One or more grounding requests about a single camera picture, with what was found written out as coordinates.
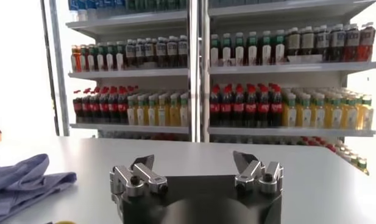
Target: red label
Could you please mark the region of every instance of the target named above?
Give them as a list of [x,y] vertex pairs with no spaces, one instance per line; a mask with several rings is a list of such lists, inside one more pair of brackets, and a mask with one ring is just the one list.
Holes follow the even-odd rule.
[[244,111],[244,103],[234,104],[234,111],[235,112],[243,112]]
[[219,112],[220,111],[220,105],[219,104],[210,104],[210,111],[211,112]]
[[246,112],[255,113],[257,110],[257,104],[246,104]]
[[267,113],[269,111],[269,104],[259,104],[258,105],[258,112],[260,113]]
[[222,104],[221,107],[222,112],[231,112],[231,104]]
[[125,112],[125,111],[127,111],[127,109],[128,109],[128,104],[119,104],[118,105],[118,110],[120,112]]
[[275,113],[282,113],[283,111],[283,105],[278,103],[278,104],[272,104],[271,105],[272,112]]

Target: white table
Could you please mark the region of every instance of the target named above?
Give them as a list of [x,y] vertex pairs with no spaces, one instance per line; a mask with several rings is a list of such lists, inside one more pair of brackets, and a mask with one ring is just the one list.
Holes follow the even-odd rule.
[[236,174],[233,150],[284,166],[282,223],[376,223],[376,182],[321,147],[74,138],[0,143],[0,166],[47,153],[47,173],[74,171],[78,177],[71,189],[4,223],[121,223],[110,199],[112,166],[129,166],[137,156],[153,153],[153,170],[160,175]]

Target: white shelf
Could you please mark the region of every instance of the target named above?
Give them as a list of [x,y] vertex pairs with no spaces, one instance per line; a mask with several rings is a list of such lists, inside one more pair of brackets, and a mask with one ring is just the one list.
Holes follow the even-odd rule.
[[186,11],[177,12],[150,12],[137,13],[121,16],[113,16],[106,19],[96,19],[92,21],[80,21],[66,23],[67,27],[81,32],[91,37],[99,35],[123,32],[124,29],[133,31],[133,29],[145,30],[161,26],[175,26],[176,24],[185,26],[188,14]]
[[320,137],[373,137],[372,130],[315,129],[315,128],[228,128],[209,127],[213,135],[249,136],[320,136]]
[[208,11],[212,18],[253,16],[256,18],[302,19],[342,17],[351,19],[376,0],[293,0],[265,4],[214,8]]
[[98,129],[104,131],[189,134],[188,127],[134,126],[119,124],[70,124],[70,126],[71,128]]
[[103,78],[124,78],[124,77],[161,77],[161,76],[188,76],[189,69],[143,69],[124,70],[110,72],[74,72],[68,75],[78,79],[103,79]]
[[286,72],[329,72],[345,71],[347,73],[375,69],[376,62],[342,62],[342,63],[317,63],[298,65],[267,65],[267,66],[233,66],[233,67],[212,67],[209,69],[211,75],[223,74],[265,74],[265,73],[286,73]]

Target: folded blue towel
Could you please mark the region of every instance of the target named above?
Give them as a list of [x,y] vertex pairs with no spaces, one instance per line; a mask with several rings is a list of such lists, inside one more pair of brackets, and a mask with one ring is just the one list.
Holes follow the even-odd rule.
[[72,172],[43,175],[48,164],[47,154],[40,154],[14,166],[0,167],[0,221],[77,180]]

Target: plastic bottle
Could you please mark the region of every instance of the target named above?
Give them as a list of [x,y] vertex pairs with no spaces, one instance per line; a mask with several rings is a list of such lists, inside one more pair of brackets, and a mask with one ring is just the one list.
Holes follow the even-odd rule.
[[220,49],[220,41],[217,34],[211,35],[211,50],[210,50],[210,58],[211,58],[211,67],[219,66],[219,59],[221,58],[219,55]]
[[311,55],[314,50],[314,32],[312,27],[307,26],[304,28],[304,33],[302,35],[302,55]]
[[247,87],[247,97],[246,97],[246,113],[245,113],[245,126],[249,128],[254,128],[257,126],[257,97],[255,95],[255,87],[249,85]]
[[337,24],[334,26],[331,32],[330,42],[330,61],[340,62],[343,59],[343,51],[345,46],[346,33],[343,30],[343,24]]
[[221,123],[220,119],[220,95],[219,87],[212,87],[212,92],[210,95],[210,126],[219,126]]
[[296,56],[300,54],[300,33],[297,27],[293,27],[288,34],[287,56]]
[[243,33],[236,33],[235,38],[235,64],[237,66],[244,65],[244,40]]
[[270,65],[271,64],[271,32],[270,31],[264,31],[263,37],[262,37],[262,65]]
[[360,31],[357,28],[357,24],[351,24],[349,30],[346,31],[344,61],[357,61],[359,45]]
[[361,30],[360,46],[358,47],[358,61],[371,61],[373,53],[373,43],[375,41],[376,30],[373,23],[369,22]]
[[247,39],[249,66],[257,65],[257,33],[249,32]]

